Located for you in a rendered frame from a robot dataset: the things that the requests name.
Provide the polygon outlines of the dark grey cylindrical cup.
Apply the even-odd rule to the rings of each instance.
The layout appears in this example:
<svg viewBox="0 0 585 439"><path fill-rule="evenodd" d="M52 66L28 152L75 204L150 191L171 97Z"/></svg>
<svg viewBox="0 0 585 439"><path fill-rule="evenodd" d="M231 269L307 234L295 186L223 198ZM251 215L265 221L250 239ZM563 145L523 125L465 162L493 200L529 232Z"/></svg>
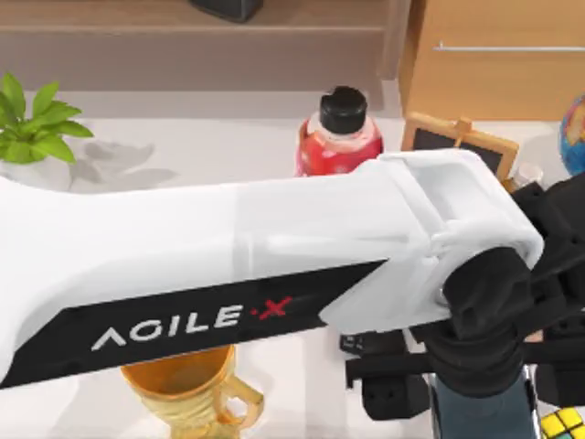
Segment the dark grey cylindrical cup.
<svg viewBox="0 0 585 439"><path fill-rule="evenodd" d="M471 398L429 376L432 439L540 439L531 372L522 368L507 390Z"/></svg>

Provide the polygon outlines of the colourful puzzle cube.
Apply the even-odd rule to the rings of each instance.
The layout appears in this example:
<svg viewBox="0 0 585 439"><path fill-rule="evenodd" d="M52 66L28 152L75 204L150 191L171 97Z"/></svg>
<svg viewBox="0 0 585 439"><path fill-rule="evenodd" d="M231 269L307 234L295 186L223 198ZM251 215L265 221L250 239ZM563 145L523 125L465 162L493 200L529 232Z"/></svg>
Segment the colourful puzzle cube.
<svg viewBox="0 0 585 439"><path fill-rule="evenodd" d="M575 407L558 409L540 419L541 439L585 439L585 419Z"/></svg>

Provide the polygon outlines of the small black labelled box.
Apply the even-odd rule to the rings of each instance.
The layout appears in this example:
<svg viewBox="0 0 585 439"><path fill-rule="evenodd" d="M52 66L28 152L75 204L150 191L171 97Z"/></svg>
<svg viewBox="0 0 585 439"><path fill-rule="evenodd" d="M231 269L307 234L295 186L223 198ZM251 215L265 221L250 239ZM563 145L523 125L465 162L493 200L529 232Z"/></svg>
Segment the small black labelled box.
<svg viewBox="0 0 585 439"><path fill-rule="evenodd" d="M399 354L406 349L401 330L343 335L340 337L339 347L343 352L358 357Z"/></svg>

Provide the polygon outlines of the gold trophy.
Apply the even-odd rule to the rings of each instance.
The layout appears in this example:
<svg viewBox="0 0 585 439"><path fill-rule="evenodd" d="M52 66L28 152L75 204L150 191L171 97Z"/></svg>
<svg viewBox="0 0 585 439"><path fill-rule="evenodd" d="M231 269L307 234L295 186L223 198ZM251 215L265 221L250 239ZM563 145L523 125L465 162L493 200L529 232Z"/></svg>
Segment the gold trophy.
<svg viewBox="0 0 585 439"><path fill-rule="evenodd" d="M142 404L170 427L170 439L240 439L264 410L264 395L235 373L227 345L121 367Z"/></svg>

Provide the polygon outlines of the wooden framed blackboard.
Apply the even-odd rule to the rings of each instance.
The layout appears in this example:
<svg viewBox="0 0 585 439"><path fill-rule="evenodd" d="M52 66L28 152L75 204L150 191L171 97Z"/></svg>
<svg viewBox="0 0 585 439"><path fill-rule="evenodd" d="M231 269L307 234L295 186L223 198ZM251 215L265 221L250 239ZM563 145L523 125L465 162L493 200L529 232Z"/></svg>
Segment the wooden framed blackboard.
<svg viewBox="0 0 585 439"><path fill-rule="evenodd" d="M402 151L460 148L479 155L500 182L505 182L519 151L519 144L478 131L473 122L455 122L411 112L405 119Z"/></svg>

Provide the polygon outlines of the colourful globe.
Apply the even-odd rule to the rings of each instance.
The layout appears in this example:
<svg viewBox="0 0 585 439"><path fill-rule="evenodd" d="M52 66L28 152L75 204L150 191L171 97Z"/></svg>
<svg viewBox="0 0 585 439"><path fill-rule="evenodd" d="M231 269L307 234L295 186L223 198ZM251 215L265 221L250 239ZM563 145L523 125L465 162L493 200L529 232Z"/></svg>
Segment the colourful globe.
<svg viewBox="0 0 585 439"><path fill-rule="evenodd" d="M570 175L585 173L585 93L563 116L559 127L559 152Z"/></svg>

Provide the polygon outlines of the red bottle with black cap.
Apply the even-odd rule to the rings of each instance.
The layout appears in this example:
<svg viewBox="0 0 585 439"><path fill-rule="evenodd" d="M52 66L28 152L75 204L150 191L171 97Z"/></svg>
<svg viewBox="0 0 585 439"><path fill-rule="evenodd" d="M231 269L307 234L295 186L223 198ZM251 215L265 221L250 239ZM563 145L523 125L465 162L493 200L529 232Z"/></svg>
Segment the red bottle with black cap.
<svg viewBox="0 0 585 439"><path fill-rule="evenodd" d="M362 91L336 86L321 96L318 111L300 126L295 175L345 174L384 150L382 135L367 113Z"/></svg>

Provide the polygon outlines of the wooden open shelf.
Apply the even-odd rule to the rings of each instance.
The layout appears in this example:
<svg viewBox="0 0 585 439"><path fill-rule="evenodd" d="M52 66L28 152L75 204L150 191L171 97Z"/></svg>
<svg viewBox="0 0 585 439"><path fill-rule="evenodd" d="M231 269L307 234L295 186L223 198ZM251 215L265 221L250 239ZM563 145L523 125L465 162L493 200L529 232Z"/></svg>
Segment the wooden open shelf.
<svg viewBox="0 0 585 439"><path fill-rule="evenodd" d="M188 0L0 0L0 73L65 91L374 90L411 0L264 0L248 22Z"/></svg>

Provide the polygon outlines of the black object on shelf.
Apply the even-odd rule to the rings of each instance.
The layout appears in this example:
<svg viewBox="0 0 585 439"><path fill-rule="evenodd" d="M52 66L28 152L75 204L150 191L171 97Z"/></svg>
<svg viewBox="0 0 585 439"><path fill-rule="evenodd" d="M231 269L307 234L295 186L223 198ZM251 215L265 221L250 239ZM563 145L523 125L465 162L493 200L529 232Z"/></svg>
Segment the black object on shelf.
<svg viewBox="0 0 585 439"><path fill-rule="evenodd" d="M264 0L187 0L209 15L234 23L246 23L263 7Z"/></svg>

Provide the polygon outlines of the green plant in white pot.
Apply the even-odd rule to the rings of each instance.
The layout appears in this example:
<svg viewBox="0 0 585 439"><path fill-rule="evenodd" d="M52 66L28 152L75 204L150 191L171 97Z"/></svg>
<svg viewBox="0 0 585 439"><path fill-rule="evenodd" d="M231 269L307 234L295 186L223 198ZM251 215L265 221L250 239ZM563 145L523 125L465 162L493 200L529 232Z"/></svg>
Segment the green plant in white pot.
<svg viewBox="0 0 585 439"><path fill-rule="evenodd" d="M11 72L0 80L0 178L49 190L72 185L76 156L66 139L92 138L93 132L75 118L81 109L56 98L57 81L36 92L32 106Z"/></svg>

